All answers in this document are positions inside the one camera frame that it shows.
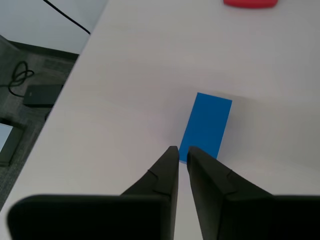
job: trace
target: white table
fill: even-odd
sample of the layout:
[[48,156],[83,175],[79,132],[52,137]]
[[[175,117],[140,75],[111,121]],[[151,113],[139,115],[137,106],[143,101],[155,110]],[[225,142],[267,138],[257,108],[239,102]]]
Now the white table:
[[[273,194],[320,194],[320,1],[110,0],[0,213],[118,195],[180,145],[197,92],[233,100],[218,159]],[[180,164],[175,240],[201,238]]]

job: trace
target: black device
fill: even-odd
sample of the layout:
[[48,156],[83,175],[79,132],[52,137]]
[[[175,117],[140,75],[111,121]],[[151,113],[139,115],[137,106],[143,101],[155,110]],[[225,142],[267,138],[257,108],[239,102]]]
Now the black device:
[[23,104],[31,108],[52,108],[63,88],[63,85],[29,85],[26,89]]
[[[6,122],[0,120],[0,124],[5,124]],[[0,149],[0,167],[8,167],[10,165],[11,159],[16,151],[16,148],[23,135],[23,130],[17,126],[11,126],[12,130],[7,137],[3,147]]]
[[168,150],[120,196],[37,195],[16,203],[7,221],[13,240],[172,240],[179,152]]
[[[32,196],[8,214],[13,240],[173,239],[179,153],[170,147],[121,196]],[[274,196],[197,147],[187,155],[204,240],[317,239],[319,196]]]

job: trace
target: red object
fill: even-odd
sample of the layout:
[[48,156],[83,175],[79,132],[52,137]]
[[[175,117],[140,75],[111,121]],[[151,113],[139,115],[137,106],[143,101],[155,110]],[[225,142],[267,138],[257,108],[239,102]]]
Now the red object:
[[249,9],[272,8],[278,0],[224,0],[224,4]]

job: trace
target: carpet floor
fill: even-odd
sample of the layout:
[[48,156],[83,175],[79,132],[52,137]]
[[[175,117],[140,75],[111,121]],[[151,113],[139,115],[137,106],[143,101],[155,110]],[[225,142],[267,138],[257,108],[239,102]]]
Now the carpet floor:
[[[19,61],[26,61],[35,75],[14,88],[23,95],[28,85],[64,84],[75,60],[35,54],[17,49],[0,36],[0,85],[8,84]],[[0,88],[0,122],[15,123],[23,127],[24,133],[11,159],[9,167],[0,167],[0,210],[13,188],[24,164],[45,124],[51,108],[30,108],[22,104],[23,98],[13,96],[6,87]]]

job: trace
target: blue rectangular block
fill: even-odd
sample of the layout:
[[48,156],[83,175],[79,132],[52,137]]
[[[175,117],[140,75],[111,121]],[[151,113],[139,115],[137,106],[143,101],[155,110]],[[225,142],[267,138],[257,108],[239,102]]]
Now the blue rectangular block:
[[198,92],[179,149],[181,162],[187,163],[190,146],[218,157],[231,104],[232,100]]

